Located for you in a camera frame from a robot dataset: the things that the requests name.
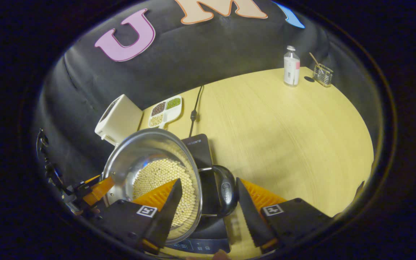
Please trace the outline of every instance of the power cord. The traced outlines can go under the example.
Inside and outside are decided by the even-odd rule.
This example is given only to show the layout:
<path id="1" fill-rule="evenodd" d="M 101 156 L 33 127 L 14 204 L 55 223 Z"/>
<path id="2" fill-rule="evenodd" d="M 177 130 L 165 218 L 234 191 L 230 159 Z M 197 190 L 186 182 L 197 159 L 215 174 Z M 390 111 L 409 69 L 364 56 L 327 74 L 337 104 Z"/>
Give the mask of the power cord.
<path id="1" fill-rule="evenodd" d="M 198 91 L 197 100 L 195 101 L 195 107 L 194 110 L 190 113 L 190 120 L 192 120 L 192 125 L 190 126 L 190 133 L 188 134 L 189 137 L 192 136 L 192 129 L 194 127 L 195 119 L 197 118 L 197 104 L 198 104 L 198 98 L 200 97 L 200 92 L 202 91 L 202 87 L 205 85 L 201 85 L 200 90 Z"/>

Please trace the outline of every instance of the white bottle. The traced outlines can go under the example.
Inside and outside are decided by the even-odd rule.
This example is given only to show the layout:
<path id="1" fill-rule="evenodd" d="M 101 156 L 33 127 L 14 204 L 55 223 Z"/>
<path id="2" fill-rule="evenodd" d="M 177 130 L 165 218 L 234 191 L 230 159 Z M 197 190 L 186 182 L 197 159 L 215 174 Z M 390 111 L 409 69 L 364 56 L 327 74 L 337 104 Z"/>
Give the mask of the white bottle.
<path id="1" fill-rule="evenodd" d="M 284 82 L 289 86 L 296 86 L 299 78 L 299 57 L 294 53 L 293 46 L 287 46 L 288 52 L 283 56 L 285 74 Z"/>

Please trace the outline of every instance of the kettle handle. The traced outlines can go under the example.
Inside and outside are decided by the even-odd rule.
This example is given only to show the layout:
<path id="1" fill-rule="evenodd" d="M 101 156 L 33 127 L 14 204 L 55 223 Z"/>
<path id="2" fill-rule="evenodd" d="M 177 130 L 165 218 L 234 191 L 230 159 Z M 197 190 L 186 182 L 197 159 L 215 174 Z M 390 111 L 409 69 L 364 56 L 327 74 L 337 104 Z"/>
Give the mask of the kettle handle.
<path id="1" fill-rule="evenodd" d="M 213 165 L 211 168 L 218 175 L 218 194 L 221 200 L 221 210 L 218 217 L 231 214 L 237 206 L 238 196 L 235 192 L 235 179 L 224 166 Z"/>

